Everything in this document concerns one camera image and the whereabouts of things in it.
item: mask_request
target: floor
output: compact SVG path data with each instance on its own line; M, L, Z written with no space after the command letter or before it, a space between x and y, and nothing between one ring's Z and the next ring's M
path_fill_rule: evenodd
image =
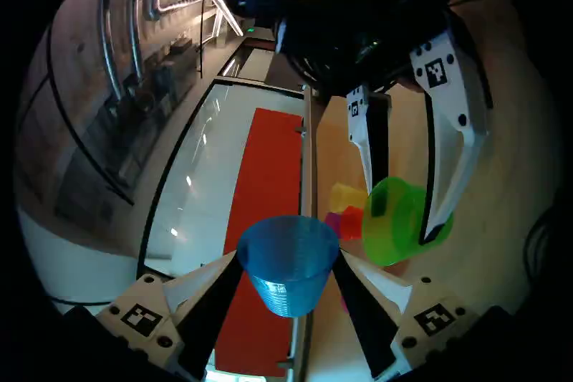
M153 221L145 263L173 276L223 254L228 216L255 109L304 115L304 102L214 85L183 141Z

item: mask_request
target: screw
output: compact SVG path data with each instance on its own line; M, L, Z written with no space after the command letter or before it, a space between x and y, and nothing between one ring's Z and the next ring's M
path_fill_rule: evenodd
M413 348L417 344L418 344L418 341L416 340L416 338L414 338L412 336L408 336L408 337L404 338L404 340L402 340L402 347L406 348L406 349Z
M157 344L161 348L170 348L173 345L173 341L166 335L162 335L157 339Z

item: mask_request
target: wall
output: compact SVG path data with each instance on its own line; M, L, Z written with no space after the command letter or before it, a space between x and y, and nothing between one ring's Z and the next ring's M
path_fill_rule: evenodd
M130 45L127 32L127 0L111 0L112 40L121 80L131 73ZM110 86L104 71L100 36L97 28L99 0L64 0L55 14L52 32L52 61L54 76L64 108L80 136L93 121L97 111L110 95ZM196 4L164 16L157 22L143 17L143 0L139 0L140 46L145 59L158 48L186 32L194 40L199 36L201 5ZM206 17L214 10L207 8ZM205 28L212 26L213 17ZM44 34L29 67L21 94L22 109L33 91L47 74L46 40ZM59 184L75 149L64 123L59 119L49 85L45 85L32 106L37 124L24 123L16 149L19 157L27 159L24 168L33 178L47 205L53 204ZM42 144L37 143L41 135Z
M135 258L71 243L44 229L21 208L18 214L38 278L52 297L76 302L109 301L135 281Z

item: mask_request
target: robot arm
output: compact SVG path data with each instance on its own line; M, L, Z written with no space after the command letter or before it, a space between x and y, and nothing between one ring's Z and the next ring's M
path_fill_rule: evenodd
M415 48L410 61L416 82L424 89L428 114L428 186L419 238L420 244L425 244L437 237L453 213L477 164L488 134L487 83L483 83L476 60L456 44L452 27ZM372 162L374 151L385 150L374 150L372 141L387 141L387 131L384 135L378 129L369 136L369 129L372 122L382 121L387 126L387 119L380 114L374 118L367 115L371 99L364 85L346 96L349 140L360 150L368 193L387 176L387 158L386 165Z

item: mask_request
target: yellow plastic cup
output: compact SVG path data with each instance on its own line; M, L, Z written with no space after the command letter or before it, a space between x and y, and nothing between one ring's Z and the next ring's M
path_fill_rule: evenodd
M400 178L386 178L368 196L362 218L362 242L368 258L390 266L436 247L450 234L453 216L431 242L420 245L425 189Z
M368 199L368 193L351 186L335 183L330 190L329 211L341 214L348 206L362 209Z

